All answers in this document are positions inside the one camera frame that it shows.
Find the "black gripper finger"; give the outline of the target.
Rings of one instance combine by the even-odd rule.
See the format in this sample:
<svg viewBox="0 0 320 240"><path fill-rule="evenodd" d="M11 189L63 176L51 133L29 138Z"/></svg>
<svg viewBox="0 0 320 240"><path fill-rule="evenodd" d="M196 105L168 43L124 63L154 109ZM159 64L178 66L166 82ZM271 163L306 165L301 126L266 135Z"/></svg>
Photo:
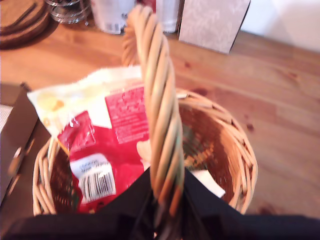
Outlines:
<svg viewBox="0 0 320 240"><path fill-rule="evenodd" d="M210 192L190 172L185 173L183 238L185 240L243 240L241 214Z"/></svg>
<svg viewBox="0 0 320 240"><path fill-rule="evenodd" d="M152 240L153 207L150 171L104 207L106 240Z"/></svg>

